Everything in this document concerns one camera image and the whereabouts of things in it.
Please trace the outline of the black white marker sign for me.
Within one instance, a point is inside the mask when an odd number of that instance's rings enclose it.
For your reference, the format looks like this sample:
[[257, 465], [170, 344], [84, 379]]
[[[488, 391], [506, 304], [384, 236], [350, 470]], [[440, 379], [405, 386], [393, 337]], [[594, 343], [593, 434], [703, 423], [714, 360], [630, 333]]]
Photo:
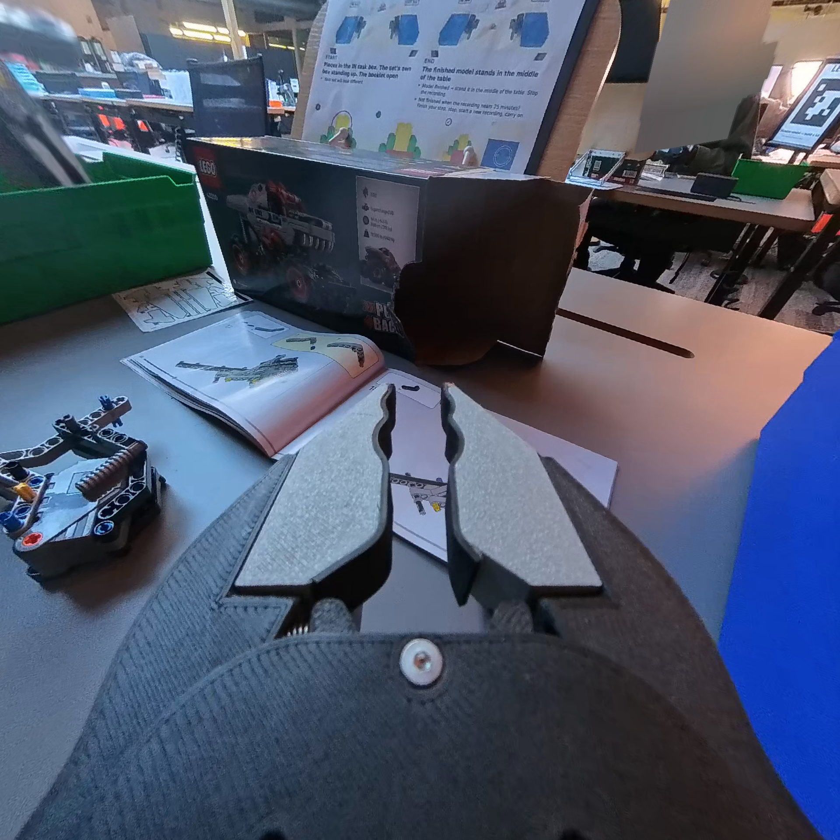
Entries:
[[834, 57], [824, 60], [765, 146], [809, 154], [834, 136], [838, 122], [839, 58]]

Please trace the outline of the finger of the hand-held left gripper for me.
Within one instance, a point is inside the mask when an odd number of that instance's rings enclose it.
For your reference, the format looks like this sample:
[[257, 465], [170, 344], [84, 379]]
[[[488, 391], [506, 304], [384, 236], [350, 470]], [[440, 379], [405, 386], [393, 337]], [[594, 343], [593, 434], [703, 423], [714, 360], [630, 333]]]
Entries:
[[88, 184], [90, 178], [46, 111], [1, 64], [1, 189]]

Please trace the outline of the dark toy set box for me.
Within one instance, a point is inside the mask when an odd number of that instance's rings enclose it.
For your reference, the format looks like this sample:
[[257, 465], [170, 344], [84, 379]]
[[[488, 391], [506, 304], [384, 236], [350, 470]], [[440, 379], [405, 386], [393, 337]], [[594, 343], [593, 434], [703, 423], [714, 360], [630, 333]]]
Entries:
[[420, 364], [544, 355], [592, 190], [289, 138], [189, 138], [247, 296]]

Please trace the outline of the grey desk with black legs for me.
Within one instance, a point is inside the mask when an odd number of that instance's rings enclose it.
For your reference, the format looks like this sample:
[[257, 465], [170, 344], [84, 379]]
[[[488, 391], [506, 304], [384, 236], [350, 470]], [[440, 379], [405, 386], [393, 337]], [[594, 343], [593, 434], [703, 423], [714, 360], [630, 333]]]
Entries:
[[699, 219], [703, 224], [721, 222], [737, 225], [738, 236], [733, 241], [731, 257], [718, 273], [716, 283], [705, 299], [706, 303], [720, 307], [736, 300], [734, 295], [741, 274], [764, 245], [782, 234], [811, 235], [818, 222], [816, 210], [824, 210], [826, 222], [822, 230], [784, 275], [759, 314], [763, 319], [774, 319], [809, 272], [815, 269], [832, 246], [837, 245], [838, 200], [830, 203], [828, 199], [832, 188], [830, 174], [825, 171], [820, 186], [815, 189], [822, 194], [818, 203], [814, 202], [811, 192], [800, 188], [791, 190], [784, 199], [735, 195], [719, 197], [715, 201], [691, 191], [655, 190], [644, 185], [598, 193], [612, 206], [646, 207], [658, 214]]

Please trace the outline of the blue plastic bin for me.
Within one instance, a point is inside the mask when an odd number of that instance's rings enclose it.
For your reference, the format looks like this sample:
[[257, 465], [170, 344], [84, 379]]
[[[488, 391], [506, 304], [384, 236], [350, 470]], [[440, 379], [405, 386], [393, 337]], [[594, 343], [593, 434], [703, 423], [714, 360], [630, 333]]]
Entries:
[[839, 837], [839, 338], [763, 428], [719, 649], [752, 728]]

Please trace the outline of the black mesh office chair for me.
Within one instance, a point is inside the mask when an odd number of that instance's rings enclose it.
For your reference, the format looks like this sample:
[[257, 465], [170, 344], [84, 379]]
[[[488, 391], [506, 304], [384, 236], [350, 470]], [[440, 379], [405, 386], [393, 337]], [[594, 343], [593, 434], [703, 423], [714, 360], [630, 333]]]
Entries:
[[270, 135], [266, 76], [261, 55], [232, 61], [194, 61], [187, 72], [197, 137], [257, 138]]

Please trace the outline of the green plastic bin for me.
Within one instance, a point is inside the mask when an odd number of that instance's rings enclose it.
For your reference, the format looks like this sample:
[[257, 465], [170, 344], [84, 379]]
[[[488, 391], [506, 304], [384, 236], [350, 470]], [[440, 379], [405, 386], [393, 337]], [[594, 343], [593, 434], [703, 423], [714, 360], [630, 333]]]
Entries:
[[1, 323], [213, 263], [194, 171], [104, 152], [88, 184], [1, 197]]

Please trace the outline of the cluttered work table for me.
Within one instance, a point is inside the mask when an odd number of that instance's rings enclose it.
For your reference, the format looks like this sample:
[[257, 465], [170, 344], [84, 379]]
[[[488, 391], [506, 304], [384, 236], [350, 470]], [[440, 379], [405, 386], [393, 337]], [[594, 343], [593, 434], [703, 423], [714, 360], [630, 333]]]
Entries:
[[21, 62], [2, 60], [2, 79], [11, 78], [46, 112], [59, 133], [186, 162], [182, 147], [194, 134], [193, 106], [111, 86], [112, 81], [127, 81], [127, 73], [112, 77], [32, 71]]

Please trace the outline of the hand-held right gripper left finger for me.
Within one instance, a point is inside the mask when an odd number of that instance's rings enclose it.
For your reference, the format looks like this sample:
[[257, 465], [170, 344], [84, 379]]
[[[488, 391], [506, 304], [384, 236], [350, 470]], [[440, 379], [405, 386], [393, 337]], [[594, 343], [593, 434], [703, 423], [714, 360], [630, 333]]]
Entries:
[[303, 446], [252, 539], [234, 592], [363, 604], [392, 568], [393, 385]]

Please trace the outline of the small green bin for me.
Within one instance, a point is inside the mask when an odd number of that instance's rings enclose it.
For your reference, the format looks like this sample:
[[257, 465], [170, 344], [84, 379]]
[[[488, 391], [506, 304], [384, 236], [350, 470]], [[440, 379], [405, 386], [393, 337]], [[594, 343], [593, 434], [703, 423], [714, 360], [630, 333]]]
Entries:
[[732, 171], [732, 195], [785, 199], [808, 172], [807, 163], [781, 164], [741, 158]]

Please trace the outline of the small toy box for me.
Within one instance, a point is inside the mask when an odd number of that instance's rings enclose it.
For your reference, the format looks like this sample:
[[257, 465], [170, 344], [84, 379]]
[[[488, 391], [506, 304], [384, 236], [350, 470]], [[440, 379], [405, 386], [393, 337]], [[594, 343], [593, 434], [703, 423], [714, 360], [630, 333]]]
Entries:
[[625, 157], [621, 151], [590, 149], [575, 160], [565, 182], [601, 188], [601, 184], [609, 182]]

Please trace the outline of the grey black toy brick model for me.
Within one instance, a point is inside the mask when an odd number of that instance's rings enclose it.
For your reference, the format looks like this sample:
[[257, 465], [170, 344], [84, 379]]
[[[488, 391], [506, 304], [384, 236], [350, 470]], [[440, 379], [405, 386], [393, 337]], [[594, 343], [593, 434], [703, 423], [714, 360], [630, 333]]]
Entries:
[[80, 419], [59, 417], [41, 444], [1, 454], [2, 532], [41, 582], [126, 553], [161, 512], [165, 478], [147, 444], [121, 429], [129, 398], [99, 402]]

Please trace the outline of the white instruction booklet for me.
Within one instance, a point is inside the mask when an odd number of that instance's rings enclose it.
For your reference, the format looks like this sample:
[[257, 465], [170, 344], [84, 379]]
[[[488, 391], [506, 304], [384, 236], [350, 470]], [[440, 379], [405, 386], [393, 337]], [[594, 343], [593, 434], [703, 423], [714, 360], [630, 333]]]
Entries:
[[[448, 490], [441, 391], [385, 367], [372, 341], [306, 331], [260, 311], [136, 353], [123, 363], [181, 402], [238, 430], [267, 456], [293, 455], [379, 385], [395, 388], [388, 458], [398, 536], [447, 560]], [[572, 476], [609, 501], [616, 462], [489, 412], [541, 456], [560, 456]]]

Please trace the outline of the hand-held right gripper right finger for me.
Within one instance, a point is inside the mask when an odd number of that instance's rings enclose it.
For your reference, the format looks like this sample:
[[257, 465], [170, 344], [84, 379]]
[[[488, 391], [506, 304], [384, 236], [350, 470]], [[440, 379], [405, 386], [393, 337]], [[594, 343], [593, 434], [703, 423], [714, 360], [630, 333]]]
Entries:
[[602, 578], [537, 451], [453, 384], [442, 387], [441, 412], [457, 603], [600, 593]]

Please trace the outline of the white sticker sheet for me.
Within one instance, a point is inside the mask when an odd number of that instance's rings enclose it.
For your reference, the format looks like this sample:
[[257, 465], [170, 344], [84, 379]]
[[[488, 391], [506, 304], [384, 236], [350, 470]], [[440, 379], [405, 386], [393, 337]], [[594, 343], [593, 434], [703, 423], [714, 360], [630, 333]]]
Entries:
[[250, 299], [212, 270], [114, 293], [112, 298], [144, 333], [222, 312]]

